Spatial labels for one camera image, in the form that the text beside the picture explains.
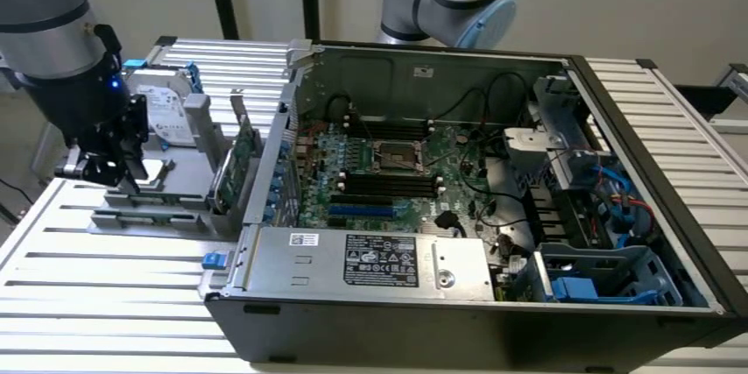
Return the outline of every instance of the warning label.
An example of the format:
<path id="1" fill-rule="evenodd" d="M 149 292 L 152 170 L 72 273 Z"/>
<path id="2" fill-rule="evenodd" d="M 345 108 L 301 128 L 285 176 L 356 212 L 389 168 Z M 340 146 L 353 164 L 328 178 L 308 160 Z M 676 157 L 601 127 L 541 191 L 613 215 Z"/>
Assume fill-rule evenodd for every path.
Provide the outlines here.
<path id="1" fill-rule="evenodd" d="M 345 236 L 342 280 L 356 286 L 418 287 L 416 239 L 410 236 Z"/>

